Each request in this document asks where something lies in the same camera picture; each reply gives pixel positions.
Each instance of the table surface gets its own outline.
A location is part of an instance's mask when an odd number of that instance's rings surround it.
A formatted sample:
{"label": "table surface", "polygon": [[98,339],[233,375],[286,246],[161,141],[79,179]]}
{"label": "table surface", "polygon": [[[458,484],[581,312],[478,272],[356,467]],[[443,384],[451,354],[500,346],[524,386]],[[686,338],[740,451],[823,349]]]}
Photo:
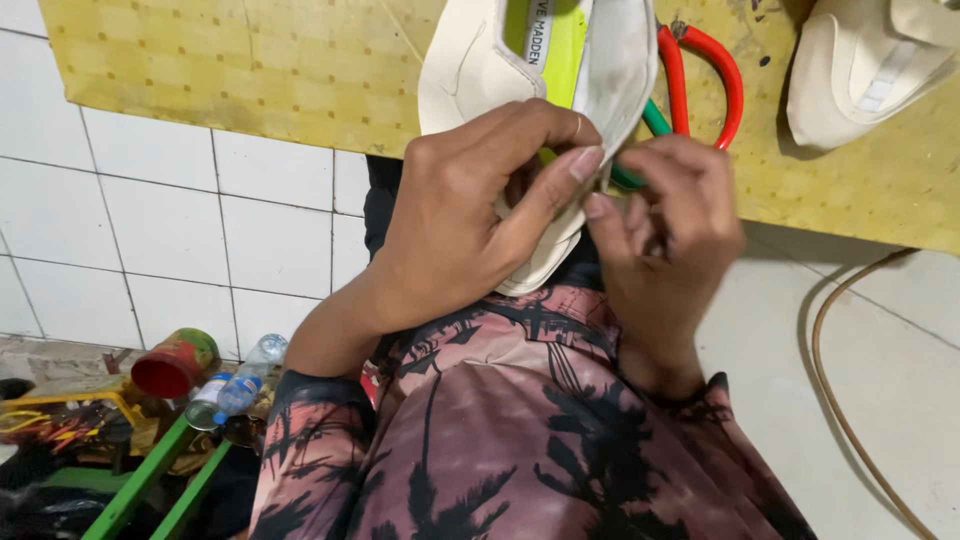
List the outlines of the table surface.
{"label": "table surface", "polygon": [[[40,0],[71,102],[392,157],[419,135],[417,80],[444,3]],[[745,110],[730,148],[739,214],[960,253],[960,78],[839,149],[798,147],[784,81],[812,1],[754,5],[657,2],[660,21],[697,26],[740,66]],[[702,59],[684,52],[684,62],[691,132],[714,140],[723,85]],[[660,73],[664,111],[666,94]]]}

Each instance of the black pants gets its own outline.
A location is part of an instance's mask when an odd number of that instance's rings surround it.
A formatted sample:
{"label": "black pants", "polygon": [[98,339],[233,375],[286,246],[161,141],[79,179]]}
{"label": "black pants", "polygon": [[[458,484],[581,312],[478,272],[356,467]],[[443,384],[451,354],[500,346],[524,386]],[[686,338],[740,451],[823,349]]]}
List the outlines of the black pants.
{"label": "black pants", "polygon": [[[370,191],[363,206],[364,223],[367,234],[364,243],[370,250],[370,258],[383,247],[383,241],[394,216],[396,192],[400,188],[400,175],[403,173],[403,161],[367,156],[367,169],[370,171]],[[560,267],[554,271],[545,286],[572,285],[593,290],[603,290],[600,279],[600,258],[589,231],[581,231],[580,241]]]}

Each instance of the white tile floor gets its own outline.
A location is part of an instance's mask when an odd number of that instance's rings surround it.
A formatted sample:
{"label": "white tile floor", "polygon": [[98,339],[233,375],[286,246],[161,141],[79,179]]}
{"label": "white tile floor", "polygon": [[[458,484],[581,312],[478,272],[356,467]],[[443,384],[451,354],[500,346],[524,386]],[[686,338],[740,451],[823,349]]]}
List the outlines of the white tile floor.
{"label": "white tile floor", "polygon": [[[42,35],[31,13],[4,3],[0,27]],[[366,263],[362,157],[93,110],[84,132],[39,37],[0,30],[0,73],[0,333],[149,348],[194,325],[236,358],[292,334]],[[828,291],[895,248],[758,224],[748,236],[698,335],[705,368],[728,372],[741,426],[821,538],[915,538],[806,367]],[[888,479],[960,538],[960,259],[922,253],[867,278],[834,306],[823,354]]]}

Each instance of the plastic bottle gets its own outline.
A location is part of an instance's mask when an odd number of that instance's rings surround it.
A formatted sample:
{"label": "plastic bottle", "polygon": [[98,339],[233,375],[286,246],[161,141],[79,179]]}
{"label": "plastic bottle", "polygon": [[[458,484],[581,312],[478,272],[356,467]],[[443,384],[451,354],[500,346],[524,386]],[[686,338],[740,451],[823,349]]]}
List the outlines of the plastic bottle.
{"label": "plastic bottle", "polygon": [[220,412],[217,397],[230,378],[230,373],[222,372],[214,375],[204,384],[183,411],[187,424],[201,431],[215,430],[219,426],[213,421],[213,417]]}
{"label": "plastic bottle", "polygon": [[282,335],[268,333],[261,337],[217,395],[220,412],[213,415],[213,421],[222,426],[227,418],[250,406],[263,385],[263,378],[283,360],[286,352],[287,340]]}

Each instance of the white canvas shoe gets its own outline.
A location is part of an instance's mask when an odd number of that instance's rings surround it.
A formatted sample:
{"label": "white canvas shoe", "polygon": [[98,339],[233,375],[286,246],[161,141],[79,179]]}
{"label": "white canvas shoe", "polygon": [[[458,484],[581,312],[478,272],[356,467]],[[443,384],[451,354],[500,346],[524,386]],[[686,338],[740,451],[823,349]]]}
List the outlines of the white canvas shoe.
{"label": "white canvas shoe", "polygon": [[[513,1],[522,5],[508,0],[447,2],[420,73],[421,133],[456,128],[511,101],[548,97],[540,61],[548,55],[550,20],[558,0]],[[579,70],[576,65],[568,70],[576,85],[572,108],[586,115],[603,137],[606,164],[639,121],[657,77],[652,0],[603,0],[595,5],[591,0],[568,0],[566,4],[578,4],[589,21]],[[523,58],[505,41],[508,11],[530,13]],[[580,51],[575,53],[559,56],[581,58]],[[609,167],[605,170],[604,189]],[[501,217],[510,215],[503,194],[496,211]],[[584,223],[579,204],[571,205],[544,233],[531,259],[496,290],[519,296],[543,285],[580,240]]]}
{"label": "white canvas shoe", "polygon": [[946,0],[820,0],[794,60],[787,120],[803,146],[869,132],[955,71],[960,11]]}

